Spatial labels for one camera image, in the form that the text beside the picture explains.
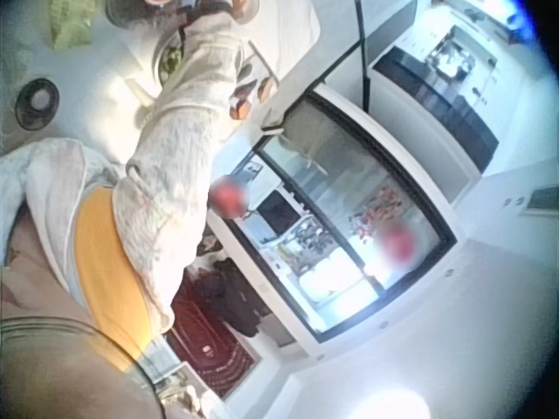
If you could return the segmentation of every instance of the yellow cloth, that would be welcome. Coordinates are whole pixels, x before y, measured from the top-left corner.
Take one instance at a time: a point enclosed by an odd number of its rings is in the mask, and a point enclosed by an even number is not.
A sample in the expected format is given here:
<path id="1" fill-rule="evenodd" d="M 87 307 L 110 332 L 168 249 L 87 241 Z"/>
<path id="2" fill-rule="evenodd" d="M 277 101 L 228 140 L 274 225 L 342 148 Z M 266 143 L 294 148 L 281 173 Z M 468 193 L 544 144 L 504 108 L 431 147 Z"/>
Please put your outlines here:
<path id="1" fill-rule="evenodd" d="M 151 341 L 151 324 L 140 279 L 116 230 L 111 189 L 97 188 L 81 203 L 74 255 L 95 325 L 138 359 Z M 108 342 L 96 340 L 94 346 L 119 369 L 130 366 Z"/>

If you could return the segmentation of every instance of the white wall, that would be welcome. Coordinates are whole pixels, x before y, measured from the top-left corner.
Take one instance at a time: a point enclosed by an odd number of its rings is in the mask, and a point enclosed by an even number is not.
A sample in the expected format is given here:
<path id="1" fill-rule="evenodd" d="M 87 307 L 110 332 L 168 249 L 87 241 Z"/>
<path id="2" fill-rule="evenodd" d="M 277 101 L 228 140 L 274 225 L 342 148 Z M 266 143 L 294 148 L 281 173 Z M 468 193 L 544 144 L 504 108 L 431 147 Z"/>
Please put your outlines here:
<path id="1" fill-rule="evenodd" d="M 509 417 L 556 341 L 556 274 L 474 241 L 453 269 L 411 318 L 299 373 L 304 388 L 287 417 L 347 419 L 396 388 L 421 395 L 433 419 Z"/>
<path id="2" fill-rule="evenodd" d="M 559 219 L 521 214 L 519 198 L 541 186 L 559 183 L 557 160 L 482 178 L 456 208 L 469 237 L 557 267 Z M 505 201 L 512 202 L 504 207 Z"/>
<path id="3" fill-rule="evenodd" d="M 355 49 L 325 79 L 326 85 L 336 90 L 354 105 L 363 108 L 363 69 L 361 48 Z"/>
<path id="4" fill-rule="evenodd" d="M 559 84 L 554 73 L 527 77 L 511 116 L 506 138 L 497 147 L 485 175 L 494 175 L 557 156 Z"/>
<path id="5" fill-rule="evenodd" d="M 273 340 L 262 333 L 244 339 L 252 351 L 258 353 L 259 362 L 225 399 L 225 404 L 237 418 L 247 417 L 248 412 L 259 404 L 268 386 L 273 386 L 273 377 L 280 372 L 280 351 Z"/>
<path id="6" fill-rule="evenodd" d="M 269 120 L 285 112 L 351 45 L 359 40 L 357 12 L 353 1 L 313 0 L 321 35 L 318 42 L 281 80 L 268 108 Z"/>

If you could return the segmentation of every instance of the kitchen counter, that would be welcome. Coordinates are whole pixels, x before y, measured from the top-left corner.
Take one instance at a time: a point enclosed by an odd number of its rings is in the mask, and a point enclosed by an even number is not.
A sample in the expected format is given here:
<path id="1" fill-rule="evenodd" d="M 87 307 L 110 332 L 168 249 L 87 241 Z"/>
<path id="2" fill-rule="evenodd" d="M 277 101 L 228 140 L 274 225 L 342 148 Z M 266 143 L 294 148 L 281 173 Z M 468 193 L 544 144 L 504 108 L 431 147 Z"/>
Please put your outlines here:
<path id="1" fill-rule="evenodd" d="M 461 82 L 449 81 L 431 61 L 446 39 L 475 59 Z M 511 115 L 529 79 L 512 48 L 442 3 L 368 66 L 369 114 L 419 161 L 449 203 L 459 202 L 500 149 L 509 147 Z"/>
<path id="2" fill-rule="evenodd" d="M 117 163 L 135 151 L 143 107 L 161 91 L 154 78 L 154 54 L 169 32 L 147 25 L 116 27 L 100 3 L 92 43 L 63 51 L 51 48 L 47 2 L 20 0 L 3 6 L 2 153 L 48 136 L 83 141 Z M 244 27 L 279 79 L 320 35 L 310 0 L 262 1 L 257 16 Z M 20 88 L 39 77 L 56 85 L 60 104 L 54 120 L 31 133 L 19 127 L 13 107 Z"/>

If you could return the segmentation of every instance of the person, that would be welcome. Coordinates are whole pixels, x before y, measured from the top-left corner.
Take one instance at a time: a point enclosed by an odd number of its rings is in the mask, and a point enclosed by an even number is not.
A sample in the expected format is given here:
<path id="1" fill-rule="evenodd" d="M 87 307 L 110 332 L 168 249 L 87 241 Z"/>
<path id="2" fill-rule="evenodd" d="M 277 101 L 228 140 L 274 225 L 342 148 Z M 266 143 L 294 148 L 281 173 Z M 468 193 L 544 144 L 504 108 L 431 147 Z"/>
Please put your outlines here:
<path id="1" fill-rule="evenodd" d="M 173 323 L 170 303 L 196 257 L 209 201 L 225 216 L 244 212 L 224 193 L 231 182 L 210 190 L 210 172 L 232 130 L 245 41 L 231 0 L 203 3 L 184 33 L 189 59 L 155 102 L 124 176 L 71 139 L 0 159 L 4 318 L 78 319 L 138 358 Z M 229 201 L 222 209 L 220 196 Z"/>

